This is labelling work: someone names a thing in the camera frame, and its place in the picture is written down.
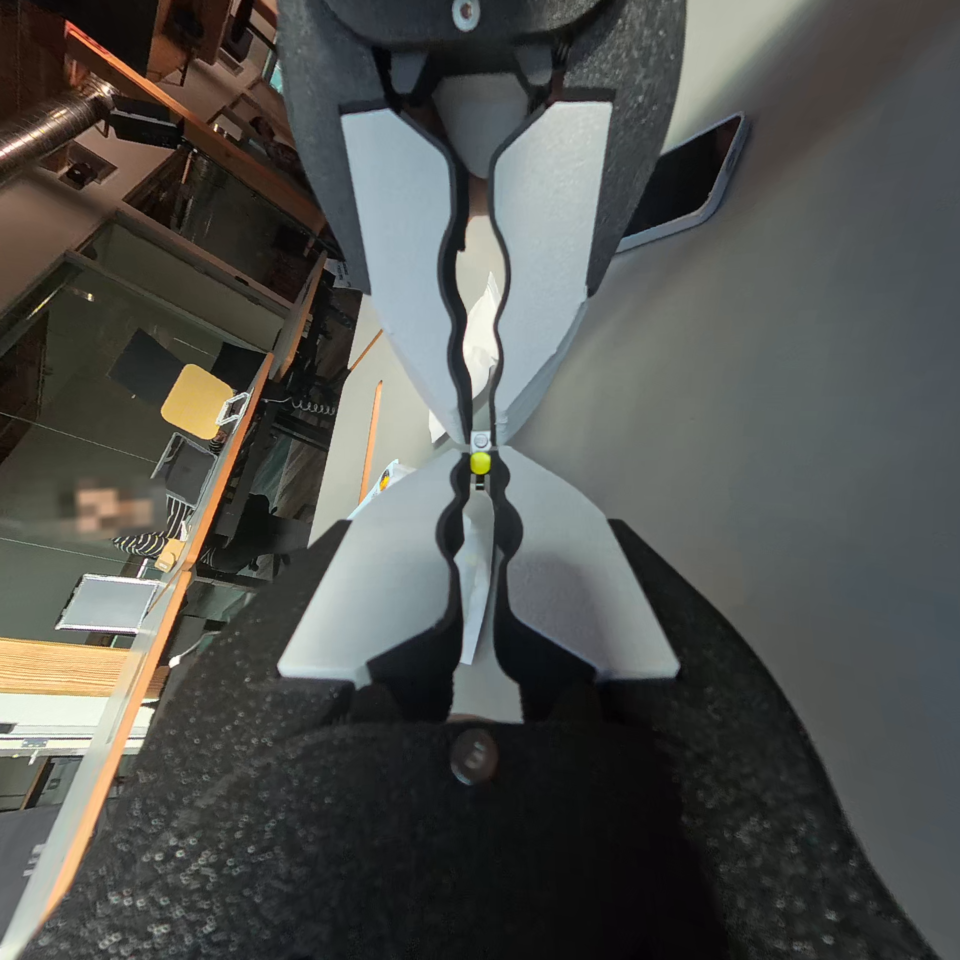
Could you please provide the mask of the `black ceiling speaker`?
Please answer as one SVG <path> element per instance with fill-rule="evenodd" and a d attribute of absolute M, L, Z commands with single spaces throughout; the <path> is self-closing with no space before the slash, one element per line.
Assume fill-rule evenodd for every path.
<path fill-rule="evenodd" d="M 185 121 L 167 106 L 115 95 L 108 126 L 118 139 L 176 150 L 184 140 Z"/>

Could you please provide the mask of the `silver framed monitor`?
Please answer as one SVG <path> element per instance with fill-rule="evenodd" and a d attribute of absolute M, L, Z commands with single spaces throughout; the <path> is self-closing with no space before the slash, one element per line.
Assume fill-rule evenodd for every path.
<path fill-rule="evenodd" d="M 133 636 L 161 586 L 149 579 L 85 573 L 63 607 L 54 630 Z"/>

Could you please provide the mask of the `black lego bar coloured studs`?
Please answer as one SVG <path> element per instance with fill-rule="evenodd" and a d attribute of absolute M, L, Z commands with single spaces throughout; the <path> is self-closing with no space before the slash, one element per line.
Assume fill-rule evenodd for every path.
<path fill-rule="evenodd" d="M 469 470 L 471 491 L 491 496 L 491 471 L 495 451 L 494 433 L 491 429 L 474 430 L 469 437 Z"/>

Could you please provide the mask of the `light blue phone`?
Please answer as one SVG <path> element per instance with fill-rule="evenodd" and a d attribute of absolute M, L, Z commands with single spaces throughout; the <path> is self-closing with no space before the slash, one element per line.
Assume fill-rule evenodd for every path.
<path fill-rule="evenodd" d="M 666 150 L 654 165 L 616 253 L 702 225 L 720 207 L 747 142 L 739 111 Z"/>

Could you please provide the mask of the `light wooden beam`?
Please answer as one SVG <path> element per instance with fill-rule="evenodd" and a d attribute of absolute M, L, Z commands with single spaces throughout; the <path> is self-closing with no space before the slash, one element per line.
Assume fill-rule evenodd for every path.
<path fill-rule="evenodd" d="M 1 693 L 106 698 L 129 651 L 87 644 L 1 638 Z"/>

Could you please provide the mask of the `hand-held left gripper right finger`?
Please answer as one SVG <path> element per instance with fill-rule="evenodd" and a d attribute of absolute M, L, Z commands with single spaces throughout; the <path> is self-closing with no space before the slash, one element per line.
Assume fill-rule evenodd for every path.
<path fill-rule="evenodd" d="M 510 446 L 493 458 L 493 647 L 523 718 L 574 688 L 668 683 L 680 661 L 611 522 L 575 486 Z"/>

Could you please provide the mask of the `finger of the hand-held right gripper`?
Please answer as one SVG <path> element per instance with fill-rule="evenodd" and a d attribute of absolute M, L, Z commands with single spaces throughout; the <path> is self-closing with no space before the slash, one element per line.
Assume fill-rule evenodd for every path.
<path fill-rule="evenodd" d="M 612 112 L 608 101 L 555 102 L 495 156 L 490 211 L 507 268 L 490 390 L 498 445 L 539 406 L 586 312 Z"/>
<path fill-rule="evenodd" d="M 389 108 L 344 114 L 341 127 L 374 310 L 414 390 L 463 445 L 473 407 L 454 348 L 466 321 L 452 273 L 454 160 Z"/>

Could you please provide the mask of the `metal air duct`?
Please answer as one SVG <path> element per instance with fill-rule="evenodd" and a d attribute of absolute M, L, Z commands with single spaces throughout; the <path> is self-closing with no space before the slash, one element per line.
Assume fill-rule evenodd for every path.
<path fill-rule="evenodd" d="M 89 75 L 77 89 L 63 93 L 1 126 L 1 186 L 48 157 L 114 110 L 116 88 Z"/>

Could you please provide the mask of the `flat white paper bag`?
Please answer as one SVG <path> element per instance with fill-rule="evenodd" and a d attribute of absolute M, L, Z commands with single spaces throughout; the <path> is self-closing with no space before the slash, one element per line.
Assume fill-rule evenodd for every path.
<path fill-rule="evenodd" d="M 499 362 L 494 326 L 502 292 L 495 273 L 486 267 L 459 265 L 455 273 L 466 313 L 462 355 L 471 382 L 471 412 L 477 416 L 487 403 L 490 378 Z"/>

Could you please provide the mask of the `long desk orange edge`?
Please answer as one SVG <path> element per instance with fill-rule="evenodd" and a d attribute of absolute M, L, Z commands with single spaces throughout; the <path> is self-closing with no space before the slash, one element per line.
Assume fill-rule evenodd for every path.
<path fill-rule="evenodd" d="M 157 593 L 137 634 L 126 651 L 119 677 L 106 699 L 91 745 L 81 761 L 73 785 L 52 826 L 48 840 L 28 878 L 25 892 L 2 940 L 1 957 L 19 958 L 36 931 L 69 891 L 90 838 L 100 818 L 129 735 L 141 709 L 148 683 L 193 577 L 210 528 L 228 486 L 242 442 L 254 420 L 268 383 L 274 354 L 265 354 L 247 389 L 241 417 L 208 479 L 198 507 L 187 527 L 184 546 L 171 568 L 157 582 Z"/>

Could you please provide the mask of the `yellow chair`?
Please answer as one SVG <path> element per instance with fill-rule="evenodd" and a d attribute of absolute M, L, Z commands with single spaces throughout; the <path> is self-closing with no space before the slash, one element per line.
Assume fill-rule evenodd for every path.
<path fill-rule="evenodd" d="M 219 432 L 224 405 L 234 396 L 228 383 L 200 366 L 186 364 L 161 404 L 160 415 L 180 431 L 209 441 Z"/>

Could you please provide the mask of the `instruction booklet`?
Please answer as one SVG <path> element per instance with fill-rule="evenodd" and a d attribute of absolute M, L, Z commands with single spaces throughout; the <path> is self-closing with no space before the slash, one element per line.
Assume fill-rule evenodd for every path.
<path fill-rule="evenodd" d="M 406 465 L 399 459 L 393 459 L 387 464 L 378 477 L 374 478 L 367 493 L 361 497 L 357 507 L 354 508 L 346 518 L 353 521 L 372 500 L 415 472 L 415 467 Z"/>

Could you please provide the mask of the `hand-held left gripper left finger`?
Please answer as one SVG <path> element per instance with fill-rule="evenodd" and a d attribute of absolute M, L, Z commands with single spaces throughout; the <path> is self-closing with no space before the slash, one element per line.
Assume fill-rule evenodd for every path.
<path fill-rule="evenodd" d="M 407 720 L 447 721 L 470 478 L 469 456 L 450 449 L 358 510 L 279 658 L 281 676 L 379 684 Z"/>

